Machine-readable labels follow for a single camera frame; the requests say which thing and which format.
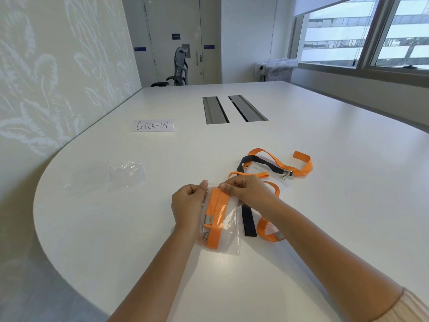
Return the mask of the person's right hand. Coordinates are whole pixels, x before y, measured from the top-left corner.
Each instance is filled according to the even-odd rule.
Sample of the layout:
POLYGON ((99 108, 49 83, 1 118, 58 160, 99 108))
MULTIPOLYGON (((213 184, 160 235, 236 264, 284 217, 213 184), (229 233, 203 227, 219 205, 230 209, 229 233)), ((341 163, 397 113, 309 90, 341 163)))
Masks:
POLYGON ((255 175, 235 176, 223 183, 237 185, 237 198, 262 216, 269 216, 279 198, 255 175))

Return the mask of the person's left hand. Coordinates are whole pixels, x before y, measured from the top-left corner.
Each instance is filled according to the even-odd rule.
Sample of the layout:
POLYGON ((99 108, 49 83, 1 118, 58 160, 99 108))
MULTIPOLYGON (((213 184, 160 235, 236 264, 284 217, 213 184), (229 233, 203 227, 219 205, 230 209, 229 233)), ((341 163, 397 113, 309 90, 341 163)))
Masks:
POLYGON ((178 189, 171 198, 175 219, 175 231, 196 238, 200 230, 200 217, 205 200, 199 199, 199 185, 187 184, 178 189))

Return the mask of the clear plastic lanyard bag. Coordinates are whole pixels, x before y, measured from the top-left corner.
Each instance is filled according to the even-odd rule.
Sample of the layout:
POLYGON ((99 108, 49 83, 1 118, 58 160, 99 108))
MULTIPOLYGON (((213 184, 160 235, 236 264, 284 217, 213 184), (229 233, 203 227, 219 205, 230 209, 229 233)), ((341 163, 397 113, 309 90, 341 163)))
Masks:
POLYGON ((201 247, 223 254, 240 252, 239 200, 217 187, 209 187, 200 217, 201 247))

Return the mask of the person's right forearm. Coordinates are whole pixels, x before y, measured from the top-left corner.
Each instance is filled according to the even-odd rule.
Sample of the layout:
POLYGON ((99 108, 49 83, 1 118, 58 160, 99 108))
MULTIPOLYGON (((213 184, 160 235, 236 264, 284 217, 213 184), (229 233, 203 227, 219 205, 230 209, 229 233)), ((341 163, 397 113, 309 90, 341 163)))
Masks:
POLYGON ((284 236, 350 322, 370 322, 399 301, 403 288, 275 196, 250 205, 284 236))

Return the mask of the person's left forearm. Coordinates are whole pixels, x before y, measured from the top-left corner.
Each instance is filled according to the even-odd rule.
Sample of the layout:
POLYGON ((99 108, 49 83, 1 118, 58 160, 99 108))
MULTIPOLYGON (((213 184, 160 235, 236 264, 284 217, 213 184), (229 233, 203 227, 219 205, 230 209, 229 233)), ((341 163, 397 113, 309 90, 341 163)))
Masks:
POLYGON ((106 322, 166 322, 195 244, 196 230, 175 227, 106 322))

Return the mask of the white badge card packet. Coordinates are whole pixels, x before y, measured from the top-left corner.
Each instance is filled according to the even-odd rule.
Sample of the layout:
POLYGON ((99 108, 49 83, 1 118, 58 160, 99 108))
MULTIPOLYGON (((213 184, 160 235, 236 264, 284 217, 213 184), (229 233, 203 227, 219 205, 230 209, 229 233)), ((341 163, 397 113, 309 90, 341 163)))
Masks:
POLYGON ((269 176, 260 178, 260 180, 265 183, 270 182, 272 184, 276 184, 280 190, 280 194, 283 194, 290 189, 289 182, 287 181, 287 179, 282 178, 282 174, 275 173, 274 171, 272 171, 272 169, 269 166, 263 163, 252 162, 247 166, 244 164, 243 170, 244 170, 244 173, 254 174, 254 175, 258 173, 266 172, 269 176))

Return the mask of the empty clear plastic bag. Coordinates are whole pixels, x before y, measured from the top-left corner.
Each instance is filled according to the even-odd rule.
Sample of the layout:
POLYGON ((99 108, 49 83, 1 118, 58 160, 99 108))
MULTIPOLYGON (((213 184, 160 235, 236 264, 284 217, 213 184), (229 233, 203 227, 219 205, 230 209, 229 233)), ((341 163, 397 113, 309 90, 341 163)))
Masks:
POLYGON ((69 195, 83 196, 102 189, 109 181, 109 165, 101 162, 91 162, 88 166, 73 173, 63 186, 69 195))
POLYGON ((129 189, 141 186, 146 182, 146 175, 141 162, 128 161, 110 164, 107 171, 107 191, 129 189))

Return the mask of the white handwritten paper sign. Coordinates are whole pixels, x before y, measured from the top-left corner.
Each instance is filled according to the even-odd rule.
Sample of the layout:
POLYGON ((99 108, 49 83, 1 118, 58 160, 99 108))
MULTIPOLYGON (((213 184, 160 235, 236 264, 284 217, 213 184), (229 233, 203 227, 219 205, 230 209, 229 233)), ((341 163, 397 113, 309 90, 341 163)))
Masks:
POLYGON ((174 120, 170 119, 134 120, 131 124, 132 132, 173 132, 174 130, 174 120))

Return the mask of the black mesh office chair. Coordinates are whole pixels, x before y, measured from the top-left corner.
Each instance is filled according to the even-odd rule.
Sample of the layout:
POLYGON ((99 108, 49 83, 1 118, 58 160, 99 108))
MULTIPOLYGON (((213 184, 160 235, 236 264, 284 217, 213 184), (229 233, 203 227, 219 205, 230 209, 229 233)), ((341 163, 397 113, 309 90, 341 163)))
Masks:
POLYGON ((174 59, 174 75, 166 78, 165 81, 156 82, 151 87, 167 87, 170 86, 169 80, 172 80, 174 86, 188 85, 188 64, 186 63, 187 49, 178 47, 175 51, 174 59))

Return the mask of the bin with clear liner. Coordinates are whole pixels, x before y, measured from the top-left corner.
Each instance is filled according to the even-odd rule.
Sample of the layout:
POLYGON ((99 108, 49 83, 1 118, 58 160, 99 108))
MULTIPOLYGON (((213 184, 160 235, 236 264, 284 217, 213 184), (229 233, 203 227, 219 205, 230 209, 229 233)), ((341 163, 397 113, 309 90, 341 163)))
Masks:
POLYGON ((283 81, 291 83, 293 70, 298 67, 297 59, 275 59, 257 64, 261 81, 283 81))

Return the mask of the white door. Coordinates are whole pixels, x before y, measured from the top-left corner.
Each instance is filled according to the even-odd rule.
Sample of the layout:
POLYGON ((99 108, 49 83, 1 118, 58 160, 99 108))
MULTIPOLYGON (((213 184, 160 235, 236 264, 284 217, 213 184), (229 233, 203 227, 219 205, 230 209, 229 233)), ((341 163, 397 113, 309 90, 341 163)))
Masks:
POLYGON ((200 0, 143 0, 158 80, 174 74, 175 51, 188 49, 189 85, 204 84, 200 0), (172 40, 180 33, 181 40, 172 40))

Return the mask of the white roller blind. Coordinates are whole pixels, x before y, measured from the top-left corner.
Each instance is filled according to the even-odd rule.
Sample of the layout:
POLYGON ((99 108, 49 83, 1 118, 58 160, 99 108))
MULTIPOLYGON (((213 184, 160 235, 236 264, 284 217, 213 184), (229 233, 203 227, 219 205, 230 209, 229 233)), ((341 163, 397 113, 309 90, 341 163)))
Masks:
POLYGON ((349 0, 295 0, 293 16, 304 15, 349 0))

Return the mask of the beige knit sleeve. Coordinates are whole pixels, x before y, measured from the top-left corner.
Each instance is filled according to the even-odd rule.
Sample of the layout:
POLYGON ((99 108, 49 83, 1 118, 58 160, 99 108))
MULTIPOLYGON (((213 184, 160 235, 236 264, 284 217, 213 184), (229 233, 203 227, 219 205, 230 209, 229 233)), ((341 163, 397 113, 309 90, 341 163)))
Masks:
POLYGON ((413 292, 403 288, 394 305, 373 322, 429 322, 429 307, 413 292))

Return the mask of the window with grey frame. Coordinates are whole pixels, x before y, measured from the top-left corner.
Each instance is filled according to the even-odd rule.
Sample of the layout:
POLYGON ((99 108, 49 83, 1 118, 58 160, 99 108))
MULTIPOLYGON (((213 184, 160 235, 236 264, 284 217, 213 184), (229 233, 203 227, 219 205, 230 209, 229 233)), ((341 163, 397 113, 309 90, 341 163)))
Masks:
POLYGON ((429 88, 429 0, 349 0, 294 17, 299 68, 429 88))

